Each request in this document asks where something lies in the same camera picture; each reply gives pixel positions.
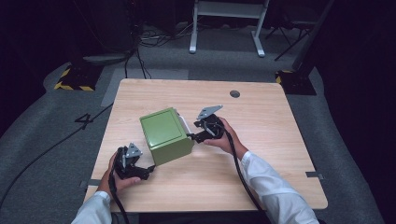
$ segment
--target person's left hand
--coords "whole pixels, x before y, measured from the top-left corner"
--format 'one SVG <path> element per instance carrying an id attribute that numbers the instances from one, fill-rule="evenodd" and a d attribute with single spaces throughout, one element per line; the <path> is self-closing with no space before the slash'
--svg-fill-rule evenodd
<path id="1" fill-rule="evenodd" d="M 111 172 L 111 168 L 113 167 L 113 162 L 114 159 L 116 158 L 117 152 L 115 152 L 113 154 L 113 156 L 111 157 L 109 163 L 108 163 L 108 168 L 105 171 L 102 180 L 100 181 L 99 187 L 96 191 L 105 191 L 110 198 L 112 199 L 112 195 L 111 195 L 111 191 L 110 191 L 110 187 L 108 186 L 108 176 L 110 175 Z M 133 186 L 134 184 L 138 183 L 141 179 L 137 176 L 135 177 L 131 177 L 131 178 L 126 178 L 126 179 L 121 179 L 116 172 L 114 172 L 114 179 L 116 182 L 116 187 L 117 187 L 117 191 L 129 188 L 131 186 Z"/>

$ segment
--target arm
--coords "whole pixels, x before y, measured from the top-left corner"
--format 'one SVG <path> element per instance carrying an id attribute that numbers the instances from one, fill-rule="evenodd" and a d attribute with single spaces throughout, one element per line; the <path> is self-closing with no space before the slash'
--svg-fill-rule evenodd
<path id="1" fill-rule="evenodd" d="M 73 224 L 77 223 L 111 223 L 110 201 L 112 200 L 110 188 L 108 186 L 108 177 L 113 165 L 116 153 L 111 157 L 108 163 L 108 169 L 103 174 L 99 187 L 96 192 L 87 200 L 79 209 Z M 117 190 L 126 189 L 140 181 L 139 177 L 120 179 L 114 174 Z"/>
<path id="2" fill-rule="evenodd" d="M 270 217 L 276 223 L 318 223 L 314 212 L 303 197 L 268 162 L 251 153 L 240 142 L 228 122 L 220 119 L 233 137 L 236 156 L 244 166 L 244 178 L 257 192 Z M 204 143 L 232 153 L 226 134 L 220 139 L 206 139 Z"/>

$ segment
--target yellow and black tape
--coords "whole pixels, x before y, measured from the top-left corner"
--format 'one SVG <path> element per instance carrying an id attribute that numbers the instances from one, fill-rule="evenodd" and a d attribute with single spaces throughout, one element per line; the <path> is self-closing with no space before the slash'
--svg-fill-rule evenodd
<path id="1" fill-rule="evenodd" d="M 96 80 L 81 79 L 78 75 L 73 74 L 71 66 L 72 65 L 66 67 L 54 89 L 68 91 L 94 91 Z"/>
<path id="2" fill-rule="evenodd" d="M 280 70 L 275 72 L 275 79 L 276 79 L 276 83 L 282 85 L 282 78 L 280 77 L 280 74 L 285 74 L 285 73 L 294 73 L 293 71 L 289 71 L 289 70 Z"/>

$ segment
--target white sleeve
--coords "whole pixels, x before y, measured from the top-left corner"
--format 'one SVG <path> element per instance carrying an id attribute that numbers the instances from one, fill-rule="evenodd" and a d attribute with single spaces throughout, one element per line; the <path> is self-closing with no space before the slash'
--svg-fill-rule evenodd
<path id="1" fill-rule="evenodd" d="M 79 209 L 72 224 L 111 223 L 110 196 L 96 191 Z"/>
<path id="2" fill-rule="evenodd" d="M 248 151 L 243 176 L 276 223 L 318 223 L 304 198 L 265 160 Z"/>

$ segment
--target wooden table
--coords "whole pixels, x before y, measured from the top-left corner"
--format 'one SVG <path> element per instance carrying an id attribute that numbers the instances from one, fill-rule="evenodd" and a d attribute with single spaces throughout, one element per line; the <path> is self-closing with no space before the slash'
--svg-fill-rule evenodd
<path id="1" fill-rule="evenodd" d="M 233 98 L 230 91 L 239 91 Z M 240 140 L 287 179 L 314 209 L 327 207 L 303 138 L 280 85 L 256 82 L 124 79 L 106 127 L 92 172 L 100 179 L 118 147 L 134 142 L 143 151 L 137 166 L 153 164 L 139 118 L 173 107 L 194 133 L 202 108 L 223 105 L 216 115 L 226 118 Z M 96 186 L 89 186 L 86 199 Z M 192 153 L 156 167 L 147 181 L 119 194 L 128 212 L 256 210 L 244 190 L 233 157 L 216 147 L 196 144 Z M 112 204 L 112 211 L 119 211 Z"/>

